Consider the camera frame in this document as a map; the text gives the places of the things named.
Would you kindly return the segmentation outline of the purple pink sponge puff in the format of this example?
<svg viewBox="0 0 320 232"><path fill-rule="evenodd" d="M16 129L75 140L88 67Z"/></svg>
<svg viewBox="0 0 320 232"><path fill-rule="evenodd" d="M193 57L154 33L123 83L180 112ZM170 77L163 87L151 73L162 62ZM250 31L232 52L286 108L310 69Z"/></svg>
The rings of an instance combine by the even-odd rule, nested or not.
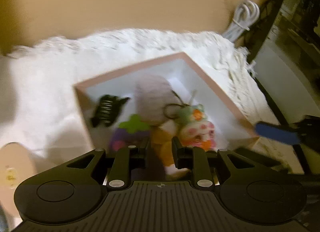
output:
<svg viewBox="0 0 320 232"><path fill-rule="evenodd" d="M110 149L117 151L123 147L138 146L150 136L151 126L143 122L138 114L130 115L128 121L121 122L112 134Z"/></svg>

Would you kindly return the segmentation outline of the orange soft toy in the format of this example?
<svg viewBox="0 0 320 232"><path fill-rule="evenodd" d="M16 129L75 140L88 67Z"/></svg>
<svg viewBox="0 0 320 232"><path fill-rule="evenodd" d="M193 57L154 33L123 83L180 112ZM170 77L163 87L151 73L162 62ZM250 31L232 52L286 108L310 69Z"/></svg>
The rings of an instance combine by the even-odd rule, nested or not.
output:
<svg viewBox="0 0 320 232"><path fill-rule="evenodd" d="M160 127L153 127L150 134L152 148L164 167L166 179L176 180L185 176L190 170L176 168L172 154L171 140L175 133Z"/></svg>

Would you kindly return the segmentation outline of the black claw hair clip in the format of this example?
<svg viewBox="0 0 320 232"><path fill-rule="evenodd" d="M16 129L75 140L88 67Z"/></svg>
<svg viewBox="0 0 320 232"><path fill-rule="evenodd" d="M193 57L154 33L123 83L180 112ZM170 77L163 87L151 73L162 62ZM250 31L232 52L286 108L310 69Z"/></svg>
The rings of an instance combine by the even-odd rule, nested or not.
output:
<svg viewBox="0 0 320 232"><path fill-rule="evenodd" d="M103 95L91 118L92 127L96 128L100 124L103 124L105 127L112 126L119 117L122 108L130 99L130 97Z"/></svg>

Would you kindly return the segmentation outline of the lavender fluffy scrunchie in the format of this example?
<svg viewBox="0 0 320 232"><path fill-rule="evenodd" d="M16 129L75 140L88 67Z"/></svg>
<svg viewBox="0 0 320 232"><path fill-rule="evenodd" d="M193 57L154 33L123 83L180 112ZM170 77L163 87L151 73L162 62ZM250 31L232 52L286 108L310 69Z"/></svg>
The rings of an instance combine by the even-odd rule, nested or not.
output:
<svg viewBox="0 0 320 232"><path fill-rule="evenodd" d="M179 100L167 79L144 75L135 84L136 113L151 126L159 126L177 116Z"/></svg>

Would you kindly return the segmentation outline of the pink pig squishy toy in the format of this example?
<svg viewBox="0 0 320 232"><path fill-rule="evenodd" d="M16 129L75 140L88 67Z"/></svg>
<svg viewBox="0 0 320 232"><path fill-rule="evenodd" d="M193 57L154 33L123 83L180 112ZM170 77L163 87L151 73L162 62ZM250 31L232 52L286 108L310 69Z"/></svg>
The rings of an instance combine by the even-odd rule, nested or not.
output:
<svg viewBox="0 0 320 232"><path fill-rule="evenodd" d="M215 126L208 120L189 123L182 127L178 138L184 147L200 147L205 151L215 150Z"/></svg>

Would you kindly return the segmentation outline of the pink cardboard box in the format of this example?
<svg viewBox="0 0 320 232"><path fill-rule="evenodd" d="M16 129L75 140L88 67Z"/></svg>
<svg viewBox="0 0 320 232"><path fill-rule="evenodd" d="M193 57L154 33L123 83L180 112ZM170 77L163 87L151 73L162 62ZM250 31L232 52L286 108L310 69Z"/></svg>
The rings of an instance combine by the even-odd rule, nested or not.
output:
<svg viewBox="0 0 320 232"><path fill-rule="evenodd" d="M120 123L136 114L151 126L168 123L180 106L195 106L214 124L218 148L253 147L258 136L252 124L219 85L187 54L178 53L120 68L74 85L86 136L93 147L110 148ZM114 123L92 125L104 95L123 102Z"/></svg>

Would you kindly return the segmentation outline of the white textured tablecloth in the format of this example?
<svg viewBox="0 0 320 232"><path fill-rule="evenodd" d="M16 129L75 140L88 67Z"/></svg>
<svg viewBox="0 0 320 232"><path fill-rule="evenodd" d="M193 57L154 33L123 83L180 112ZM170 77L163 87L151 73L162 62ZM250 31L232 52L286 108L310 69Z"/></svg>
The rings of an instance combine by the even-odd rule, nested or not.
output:
<svg viewBox="0 0 320 232"><path fill-rule="evenodd" d="M1 58L1 205L18 231L293 231L306 192L240 155L276 118L213 32L57 37Z"/></svg>

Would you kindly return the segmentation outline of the tall clear plastic jar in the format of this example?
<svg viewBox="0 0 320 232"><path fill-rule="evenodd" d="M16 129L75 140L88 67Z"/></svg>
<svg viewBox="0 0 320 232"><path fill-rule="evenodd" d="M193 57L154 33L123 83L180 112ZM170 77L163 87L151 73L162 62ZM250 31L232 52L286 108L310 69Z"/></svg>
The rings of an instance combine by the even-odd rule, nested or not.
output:
<svg viewBox="0 0 320 232"><path fill-rule="evenodd" d="M1 206L6 214L18 217L14 193L20 183L37 173L29 151L19 143L1 148Z"/></svg>

